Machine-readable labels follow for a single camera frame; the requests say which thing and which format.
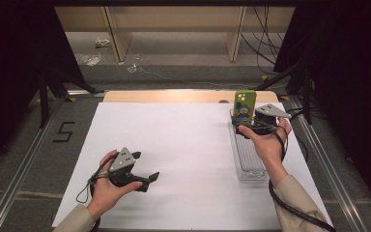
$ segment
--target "transparent box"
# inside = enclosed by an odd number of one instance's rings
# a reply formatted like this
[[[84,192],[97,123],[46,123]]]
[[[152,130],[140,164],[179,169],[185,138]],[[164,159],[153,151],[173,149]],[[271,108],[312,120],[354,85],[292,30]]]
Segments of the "transparent box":
[[[236,133],[236,127],[231,122],[228,123],[228,129],[238,179],[240,181],[268,180],[267,170],[258,157],[251,139]]]

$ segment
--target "cable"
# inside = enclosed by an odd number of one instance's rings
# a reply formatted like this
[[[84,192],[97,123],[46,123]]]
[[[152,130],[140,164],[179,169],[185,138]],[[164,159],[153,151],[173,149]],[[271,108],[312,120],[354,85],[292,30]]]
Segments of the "cable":
[[[290,112],[290,111],[297,111],[295,114],[292,115],[291,117],[291,120],[297,118],[298,116],[300,116],[302,113],[303,113],[303,108],[292,108],[292,109],[288,109],[287,112]],[[315,111],[322,111],[322,109],[320,109],[319,107],[310,107],[309,108],[309,111],[310,112],[315,112]],[[312,116],[314,116],[315,118],[319,118],[319,119],[322,119],[322,120],[326,120],[327,117],[322,117],[322,116],[317,116],[315,114],[311,114]]]
[[[282,39],[281,35],[279,35],[279,33],[276,33],[276,35],[278,35],[279,39],[283,42],[284,39]]]
[[[308,152],[308,149],[306,148],[305,143],[302,140],[300,140],[300,138],[297,135],[295,135],[295,137],[297,138],[297,141],[299,141],[300,144],[302,145],[303,150],[305,150],[304,151],[305,152],[304,158],[305,158],[305,162],[308,162],[309,152]]]
[[[259,42],[261,42],[261,40],[257,37],[257,36],[255,36],[255,33],[253,33],[252,32],[252,36],[254,36],[254,38],[255,39],[257,39]],[[268,46],[272,46],[272,47],[274,47],[274,48],[276,48],[276,49],[280,49],[280,47],[279,46],[276,46],[276,45],[273,45],[273,44],[269,44],[269,43],[265,43],[265,42],[261,42],[262,44],[265,44],[265,45],[268,45]]]
[[[85,201],[80,201],[78,198],[79,198],[79,195],[84,191],[84,190],[86,190],[87,189],[87,191],[89,191],[89,187],[92,187],[92,186],[94,186],[95,185],[95,183],[96,183],[96,180],[98,179],[98,178],[102,178],[103,176],[101,176],[101,177],[99,177],[99,173],[101,172],[101,170],[104,168],[104,166],[110,161],[110,160],[113,160],[113,159],[116,159],[117,158],[117,156],[119,155],[119,153],[116,153],[115,155],[113,155],[113,156],[110,156],[110,157],[108,157],[107,158],[107,160],[104,162],[104,163],[102,163],[101,165],[100,165],[100,167],[98,168],[98,170],[92,175],[92,177],[87,181],[87,185],[86,185],[86,187],[76,196],[76,201],[77,202],[79,202],[79,203],[82,203],[82,204],[84,204],[84,203],[86,203],[87,202],[87,200],[89,199],[89,192],[87,192],[87,194],[86,194],[86,199],[85,199]]]
[[[272,132],[273,134],[275,134],[276,138],[278,139],[279,143],[281,144],[281,147],[282,147],[282,154],[281,154],[281,159],[284,160],[285,158],[285,155],[286,155],[286,150],[287,150],[287,147],[284,146],[284,142],[282,141],[282,138],[279,136],[279,134],[274,130]],[[288,133],[287,131],[285,131],[286,135],[287,135],[287,145],[288,145]],[[335,228],[333,228],[331,225],[327,224],[326,222],[324,221],[321,221],[315,217],[312,217],[304,212],[301,212],[293,207],[291,207],[290,205],[288,205],[287,203],[285,203],[284,201],[282,201],[274,192],[273,190],[273,185],[272,185],[272,182],[271,180],[269,181],[269,190],[270,190],[270,195],[272,197],[272,199],[276,202],[276,204],[278,204],[280,207],[282,207],[283,209],[287,210],[288,212],[290,212],[291,214],[299,217],[299,218],[302,218],[312,224],[315,224],[323,229],[326,229],[327,231],[330,231],[330,232],[336,232]]]
[[[260,55],[262,58],[266,59],[268,62],[270,62],[271,64],[275,65],[275,62],[273,62],[272,60],[270,60],[269,58],[267,58],[259,50],[255,49],[251,44],[249,44],[249,42],[245,39],[245,37],[243,36],[243,34],[241,34],[241,36],[242,36],[243,40],[245,41],[245,43],[249,46],[249,48],[251,48],[255,53],[257,53],[257,55]]]
[[[261,20],[260,16],[258,15],[257,9],[256,9],[255,7],[254,7],[253,9],[254,9],[254,12],[255,12],[255,14],[257,15],[258,21],[260,22],[261,27],[262,27],[262,29],[263,29],[263,37],[261,38],[260,42],[261,42],[261,43],[263,42],[263,38],[264,38],[264,34],[265,34],[265,35],[267,36],[267,39],[268,39],[269,44],[271,45],[271,46],[270,46],[270,51],[271,51],[271,53],[272,53],[272,56],[273,56],[274,59],[276,59],[275,55],[273,54],[272,48],[274,48],[274,51],[275,51],[276,54],[277,54],[278,52],[276,51],[275,46],[273,45],[272,40],[271,40],[271,38],[270,38],[270,35],[269,35],[269,33],[268,33],[268,14],[269,14],[269,12],[270,12],[270,7],[266,6],[266,7],[264,8],[265,24],[262,23],[262,20]]]
[[[258,48],[257,48],[257,50],[260,50],[260,48],[261,48],[261,43],[262,43],[263,38],[264,38],[264,33],[263,33],[263,35],[262,35],[262,37],[261,37],[260,43],[258,44]],[[258,69],[260,69],[260,71],[262,71],[263,73],[266,73],[266,74],[272,74],[272,75],[276,74],[276,73],[266,72],[266,71],[264,71],[263,69],[261,69],[261,66],[260,66],[260,63],[259,63],[258,53],[257,53],[257,67],[258,67]]]

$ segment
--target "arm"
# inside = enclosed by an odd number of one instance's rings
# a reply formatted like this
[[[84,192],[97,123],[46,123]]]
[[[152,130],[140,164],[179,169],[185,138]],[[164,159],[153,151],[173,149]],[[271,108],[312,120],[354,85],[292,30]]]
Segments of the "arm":
[[[100,164],[104,163],[109,157],[116,153],[116,150],[107,153],[103,159],[101,159]],[[111,163],[112,160],[103,167],[102,171],[110,169]],[[83,205],[76,206],[59,226],[56,227],[54,232],[90,231],[95,221],[105,212],[112,209],[122,196],[140,188],[142,185],[143,183],[141,182],[132,182],[124,187],[118,188],[110,183],[108,178],[99,178],[96,181],[95,192],[87,208]]]
[[[277,127],[276,132],[283,141],[286,141],[287,135],[292,130],[291,126],[284,118],[279,119],[278,126],[280,127]],[[288,174],[283,166],[281,160],[282,147],[275,135],[258,135],[245,126],[239,126],[239,130],[253,141],[255,151],[266,166],[272,185],[276,187],[276,195],[291,207],[314,218],[326,221],[324,215],[306,190],[293,176]],[[286,211],[278,204],[275,204],[275,209],[282,231],[324,231],[321,227]]]

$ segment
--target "sleeve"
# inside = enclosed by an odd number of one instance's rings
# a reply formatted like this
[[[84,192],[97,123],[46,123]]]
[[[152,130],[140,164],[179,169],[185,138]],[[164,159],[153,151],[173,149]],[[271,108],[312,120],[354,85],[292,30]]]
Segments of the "sleeve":
[[[93,228],[94,220],[89,210],[84,205],[77,205],[62,220],[53,232],[83,232]]]
[[[295,177],[285,176],[276,187],[275,194],[291,207],[327,222],[324,214]],[[325,231],[321,227],[291,214],[276,203],[275,209],[282,231]]]

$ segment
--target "metal rail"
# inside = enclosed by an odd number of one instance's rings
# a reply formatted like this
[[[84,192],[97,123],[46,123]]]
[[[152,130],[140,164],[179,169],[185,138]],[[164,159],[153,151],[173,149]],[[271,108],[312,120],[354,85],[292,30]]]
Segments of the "metal rail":
[[[293,108],[301,108],[300,101],[296,97],[292,97],[292,105]],[[315,151],[318,162],[321,164],[330,187],[332,188],[332,191],[335,194],[336,199],[341,206],[352,230],[367,231],[366,225],[360,216],[357,206],[354,204],[351,196],[346,191],[312,125],[308,125],[302,115],[299,116],[299,119],[300,124],[305,131],[305,135],[309,140],[312,149]]]
[[[0,227],[2,226],[5,217],[7,216],[9,210],[11,209],[14,199],[16,198],[17,193],[20,190],[20,187],[22,186],[27,173],[29,172],[35,157],[39,153],[39,150],[41,149],[44,139],[47,135],[47,132],[50,129],[51,123],[53,121],[53,118],[55,117],[60,105],[62,104],[61,99],[57,99],[52,108],[53,111],[50,114],[47,123],[44,125],[43,128],[39,129],[38,134],[36,135],[34,141],[32,142],[32,145],[30,146],[25,158],[23,159],[22,163],[20,164],[19,168],[17,169],[16,173],[14,174],[14,177],[11,180],[11,183],[9,184],[8,188],[5,190],[1,200],[0,200]]]

